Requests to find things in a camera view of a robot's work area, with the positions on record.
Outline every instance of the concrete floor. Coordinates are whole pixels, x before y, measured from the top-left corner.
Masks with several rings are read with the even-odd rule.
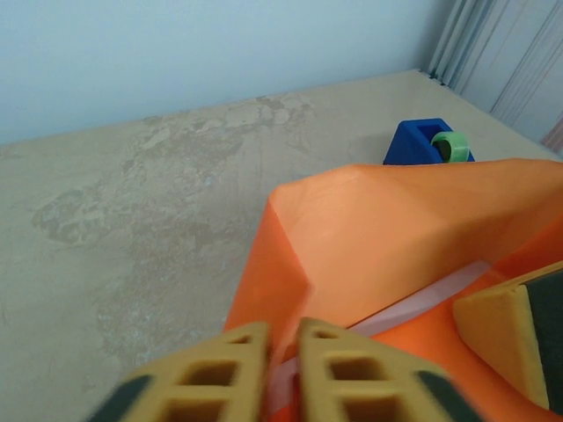
[[[427,117],[477,160],[555,159],[416,71],[2,147],[2,420],[76,422],[218,333],[268,193],[381,163],[398,122]]]

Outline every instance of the square hole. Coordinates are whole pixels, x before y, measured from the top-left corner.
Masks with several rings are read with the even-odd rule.
[[[349,422],[410,422],[405,406],[396,397],[343,400]]]
[[[335,334],[328,331],[315,331],[316,338],[338,338]]]
[[[232,385],[237,372],[237,363],[233,360],[205,360],[193,364],[181,385]]]
[[[381,381],[385,379],[379,363],[371,358],[331,360],[333,378],[340,381]]]
[[[243,336],[243,337],[239,337],[239,338],[235,338],[234,340],[231,340],[229,342],[229,344],[231,344],[231,345],[247,345],[251,341],[252,341],[252,338],[250,336]]]
[[[160,419],[161,422],[216,422],[221,417],[225,403],[207,401],[173,404]]]

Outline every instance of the green tape roll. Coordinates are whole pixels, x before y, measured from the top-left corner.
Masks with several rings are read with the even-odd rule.
[[[438,149],[445,163],[464,163],[469,158],[469,144],[459,132],[439,132],[430,144]]]

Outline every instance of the orange plastic bag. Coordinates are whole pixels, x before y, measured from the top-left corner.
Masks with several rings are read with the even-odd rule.
[[[354,165],[280,186],[225,330],[268,321],[276,365],[301,317],[349,327],[476,260],[497,264],[461,295],[563,259],[562,215],[563,164],[548,161]],[[376,338],[444,365],[491,420],[554,420],[470,353],[450,307]]]

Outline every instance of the curtain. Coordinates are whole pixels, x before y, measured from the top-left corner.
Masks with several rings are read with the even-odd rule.
[[[426,71],[563,153],[553,140],[563,117],[563,0],[456,0]]]

